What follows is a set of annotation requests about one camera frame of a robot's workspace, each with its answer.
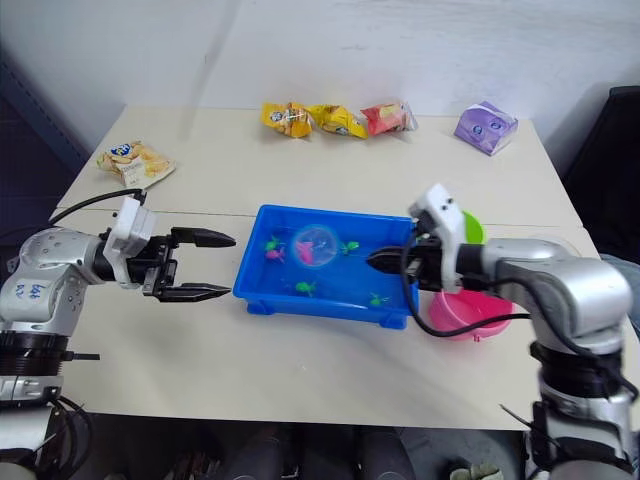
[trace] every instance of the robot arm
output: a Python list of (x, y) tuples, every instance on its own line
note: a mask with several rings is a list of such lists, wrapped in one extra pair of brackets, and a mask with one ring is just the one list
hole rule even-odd
[(142, 286), (143, 295), (161, 302), (195, 302), (230, 291), (206, 283), (175, 286), (172, 255), (180, 243), (233, 246), (231, 237), (175, 227), (151, 236), (154, 219), (138, 200), (126, 198), (114, 228), (100, 236), (54, 227), (20, 249), (20, 264), (0, 290), (0, 477), (22, 478), (16, 464), (28, 464), (41, 478), (72, 474), (55, 463), (66, 415), (59, 403), (60, 367), (63, 361), (99, 358), (67, 350), (87, 286)]
[[(440, 185), (410, 213), (417, 219), (411, 241), (404, 249), (374, 252), (368, 263), (406, 275), (423, 290), (464, 287), (524, 307), (536, 334), (531, 354), (542, 364), (541, 401), (534, 403), (531, 424), (535, 463), (554, 479), (631, 478), (629, 410), (637, 389), (620, 373), (622, 322), (632, 301), (622, 275), (602, 261), (574, 257), (542, 240), (461, 243), (462, 214)], [(424, 234), (429, 238), (414, 245)]]

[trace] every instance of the chip bag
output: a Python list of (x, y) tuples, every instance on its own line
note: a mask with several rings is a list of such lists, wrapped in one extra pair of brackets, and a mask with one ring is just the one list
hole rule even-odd
[(173, 160), (140, 141), (110, 148), (98, 157), (97, 163), (131, 188), (147, 188), (176, 169)]
[(262, 106), (262, 123), (293, 138), (311, 133), (311, 120), (304, 105), (289, 102), (287, 105), (265, 103)]
[(406, 102), (376, 105), (375, 107), (365, 108), (361, 112), (369, 120), (369, 135), (418, 128), (418, 122), (416, 122), (409, 104)]
[(367, 129), (358, 122), (355, 115), (340, 105), (312, 105), (307, 112), (323, 130), (339, 135), (353, 135), (367, 138)]

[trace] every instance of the table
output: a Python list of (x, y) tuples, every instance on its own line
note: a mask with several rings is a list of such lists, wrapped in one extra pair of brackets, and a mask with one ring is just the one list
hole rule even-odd
[[(160, 213), (156, 234), (198, 226), (235, 237), (231, 249), (180, 247), (177, 281), (232, 286), (252, 217)], [(62, 224), (99, 233), (108, 211), (80, 211)], [(495, 226), (490, 237), (560, 239), (597, 255), (580, 227)], [(422, 295), (422, 312), (430, 294)], [(640, 349), (627, 322), (626, 367), (640, 384)], [(513, 321), (475, 344), (317, 317), (249, 315), (231, 294), (198, 304), (160, 304), (114, 284), (90, 287), (70, 348), (99, 362), (65, 364), (64, 391), (93, 412), (208, 419), (520, 429), (538, 398), (533, 330)], [(640, 403), (633, 407), (640, 427)]]
[[(578, 227), (581, 221), (529, 120), (488, 157), (452, 135), (457, 118), (418, 117), (420, 128), (361, 141), (316, 129), (295, 140), (252, 110), (127, 107), (59, 207), (122, 188), (96, 156), (142, 139), (179, 162), (152, 186), (155, 211), (255, 215), (262, 204), (389, 215), (443, 183), (484, 224)], [(119, 208), (107, 201), (92, 208)]]

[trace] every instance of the yellow snack bag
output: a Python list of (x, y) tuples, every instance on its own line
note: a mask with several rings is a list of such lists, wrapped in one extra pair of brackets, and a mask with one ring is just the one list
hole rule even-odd
[(262, 106), (262, 123), (275, 128), (293, 138), (300, 138), (311, 133), (311, 120), (304, 105), (289, 102), (286, 105), (265, 103)]
[(140, 141), (110, 148), (97, 163), (101, 170), (118, 175), (128, 188), (147, 188), (176, 169), (173, 160)]
[(313, 121), (327, 132), (367, 138), (367, 129), (349, 110), (340, 105), (313, 105), (307, 107)]

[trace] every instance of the red snack bag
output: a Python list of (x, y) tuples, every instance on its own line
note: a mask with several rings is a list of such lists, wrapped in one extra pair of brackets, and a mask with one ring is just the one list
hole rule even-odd
[(418, 128), (418, 123), (406, 102), (386, 103), (360, 111), (369, 121), (367, 125), (369, 135)]

